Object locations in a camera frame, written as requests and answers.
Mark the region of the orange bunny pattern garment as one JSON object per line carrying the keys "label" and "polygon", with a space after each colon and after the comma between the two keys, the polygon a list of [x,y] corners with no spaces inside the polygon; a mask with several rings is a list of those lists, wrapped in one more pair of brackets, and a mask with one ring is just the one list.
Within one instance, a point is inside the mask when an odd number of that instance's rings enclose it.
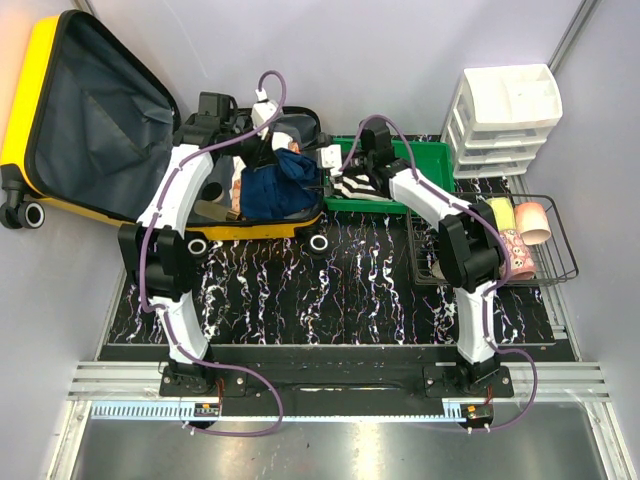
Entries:
{"label": "orange bunny pattern garment", "polygon": [[249,219],[276,220],[307,209],[304,196],[279,161],[259,170],[238,168],[231,189],[232,206]]}

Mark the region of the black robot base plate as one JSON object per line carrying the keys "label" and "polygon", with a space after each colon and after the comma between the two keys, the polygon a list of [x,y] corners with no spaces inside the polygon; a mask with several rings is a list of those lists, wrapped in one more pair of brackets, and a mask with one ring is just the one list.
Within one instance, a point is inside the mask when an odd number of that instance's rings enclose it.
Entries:
{"label": "black robot base plate", "polygon": [[158,367],[160,395],[195,401],[198,420],[426,417],[447,399],[514,395],[497,357],[471,366],[453,346],[214,347],[208,359]]}

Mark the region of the yellow Pikachu suitcase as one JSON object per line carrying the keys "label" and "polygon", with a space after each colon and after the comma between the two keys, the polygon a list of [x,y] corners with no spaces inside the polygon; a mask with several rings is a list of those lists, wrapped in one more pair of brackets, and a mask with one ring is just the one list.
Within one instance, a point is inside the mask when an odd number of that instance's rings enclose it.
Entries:
{"label": "yellow Pikachu suitcase", "polygon": [[[1,151],[5,228],[37,229],[44,202],[120,229],[133,224],[150,203],[167,171],[174,134],[188,119],[162,82],[95,17],[69,10],[39,21],[29,38]],[[270,127],[271,146],[316,160],[326,144],[317,115],[288,107]],[[232,206],[231,189],[240,157],[222,156],[203,188],[224,189],[220,203]],[[186,239],[194,256],[211,241],[291,238],[311,230],[321,217],[317,204],[281,220],[216,222],[194,212]]]}

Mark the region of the black white striped garment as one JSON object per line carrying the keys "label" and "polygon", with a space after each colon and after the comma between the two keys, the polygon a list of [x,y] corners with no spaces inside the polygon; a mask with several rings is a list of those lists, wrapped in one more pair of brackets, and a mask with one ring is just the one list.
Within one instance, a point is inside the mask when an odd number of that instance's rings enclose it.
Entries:
{"label": "black white striped garment", "polygon": [[374,202],[389,200],[389,197],[371,185],[366,174],[344,173],[338,169],[331,169],[329,173],[333,197]]}

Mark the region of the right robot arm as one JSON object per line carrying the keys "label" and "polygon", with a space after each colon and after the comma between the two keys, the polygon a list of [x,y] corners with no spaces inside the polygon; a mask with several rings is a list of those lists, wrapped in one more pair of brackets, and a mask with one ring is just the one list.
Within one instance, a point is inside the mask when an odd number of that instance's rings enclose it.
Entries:
{"label": "right robot arm", "polygon": [[371,116],[360,123],[343,167],[356,157],[374,190],[436,229],[440,271],[454,288],[458,312],[458,360],[444,381],[463,395],[476,396],[500,368],[490,317],[505,246],[489,205],[446,192],[417,169],[413,152],[408,154],[407,160],[396,155],[388,123]]}

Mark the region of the navy blue garment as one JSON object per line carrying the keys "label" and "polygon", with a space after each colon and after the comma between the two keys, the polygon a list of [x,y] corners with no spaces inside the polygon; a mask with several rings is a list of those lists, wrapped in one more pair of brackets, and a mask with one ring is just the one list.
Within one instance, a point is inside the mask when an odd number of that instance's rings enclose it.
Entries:
{"label": "navy blue garment", "polygon": [[314,207],[319,194],[317,161],[287,149],[276,162],[241,173],[240,210],[249,219],[281,220]]}

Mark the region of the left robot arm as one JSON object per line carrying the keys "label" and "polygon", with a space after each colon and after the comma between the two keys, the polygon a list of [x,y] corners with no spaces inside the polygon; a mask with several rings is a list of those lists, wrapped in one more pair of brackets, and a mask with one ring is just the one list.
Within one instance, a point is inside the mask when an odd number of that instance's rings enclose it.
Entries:
{"label": "left robot arm", "polygon": [[188,218],[198,193],[214,167],[213,155],[248,140],[268,144],[270,127],[282,113],[282,102],[256,90],[248,132],[218,141],[211,129],[189,139],[176,135],[166,173],[156,193],[133,224],[124,224],[118,242],[127,273],[136,281],[142,309],[154,313],[169,344],[162,371],[162,396],[203,396],[219,385],[215,365],[207,358],[209,343],[199,325],[193,301],[195,258],[186,239]]}

